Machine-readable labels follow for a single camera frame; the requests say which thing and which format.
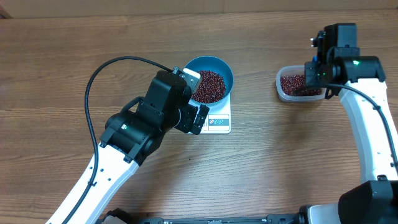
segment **blue bowl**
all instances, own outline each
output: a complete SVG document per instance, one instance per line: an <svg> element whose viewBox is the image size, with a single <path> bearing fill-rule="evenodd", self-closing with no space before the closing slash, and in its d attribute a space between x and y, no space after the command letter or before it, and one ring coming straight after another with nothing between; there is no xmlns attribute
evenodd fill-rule
<svg viewBox="0 0 398 224"><path fill-rule="evenodd" d="M232 87L234 85L234 75L232 73L231 68L225 63L223 60L219 59L218 57L214 56L201 56L193 59L187 65L185 68L189 68L190 70L193 70L194 72L198 72L200 70L208 70L212 72L219 73L224 78L225 82L225 94L224 97L217 102L214 103L203 103L205 105L215 105L223 99L225 99L229 93L231 93Z"/></svg>

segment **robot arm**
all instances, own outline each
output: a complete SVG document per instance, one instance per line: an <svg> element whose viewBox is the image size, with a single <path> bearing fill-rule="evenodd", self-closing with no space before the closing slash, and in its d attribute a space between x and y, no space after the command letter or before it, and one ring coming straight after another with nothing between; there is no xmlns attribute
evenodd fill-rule
<svg viewBox="0 0 398 224"><path fill-rule="evenodd" d="M354 132L362 184L343 194L338 203L303 208L300 213L310 224L398 223L393 191L398 187L394 149L398 135L381 63L377 57L359 55L355 24L326 26L312 41L318 53L305 64L306 85L327 87L326 99L340 97Z"/></svg>
<svg viewBox="0 0 398 224"><path fill-rule="evenodd" d="M95 156L46 224L95 223L118 189L159 148L167 131L199 134L209 108L201 105L198 110L188 102L200 82L200 74L187 68L159 71L145 98L132 100L106 122L98 145L98 171L75 213L65 221L95 172ZM136 112L129 111L137 103Z"/></svg>

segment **scale label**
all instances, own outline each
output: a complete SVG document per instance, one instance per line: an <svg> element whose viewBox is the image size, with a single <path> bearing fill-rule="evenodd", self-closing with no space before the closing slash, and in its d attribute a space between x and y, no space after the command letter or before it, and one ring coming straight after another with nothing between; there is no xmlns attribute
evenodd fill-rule
<svg viewBox="0 0 398 224"><path fill-rule="evenodd" d="M228 131L229 115L228 114L209 114L208 116L209 131Z"/></svg>

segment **red bean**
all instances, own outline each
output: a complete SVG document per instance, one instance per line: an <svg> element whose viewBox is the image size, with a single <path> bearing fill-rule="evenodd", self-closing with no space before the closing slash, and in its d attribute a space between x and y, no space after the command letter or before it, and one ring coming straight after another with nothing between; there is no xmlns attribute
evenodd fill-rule
<svg viewBox="0 0 398 224"><path fill-rule="evenodd" d="M192 99L199 103L215 103L220 101L225 94L224 78L216 72L200 70L201 83Z"/></svg>
<svg viewBox="0 0 398 224"><path fill-rule="evenodd" d="M317 96L322 94L322 89L303 89L305 87L305 75L292 75L280 78L282 91L289 96Z"/></svg>

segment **digital kitchen scale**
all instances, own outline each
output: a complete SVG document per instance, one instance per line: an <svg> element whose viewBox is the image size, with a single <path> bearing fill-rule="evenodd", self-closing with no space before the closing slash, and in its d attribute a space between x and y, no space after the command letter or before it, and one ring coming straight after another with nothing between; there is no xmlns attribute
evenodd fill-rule
<svg viewBox="0 0 398 224"><path fill-rule="evenodd" d="M190 100L193 106L200 104ZM215 105L208 106L209 113L200 134L229 134L231 132L231 95L222 99Z"/></svg>

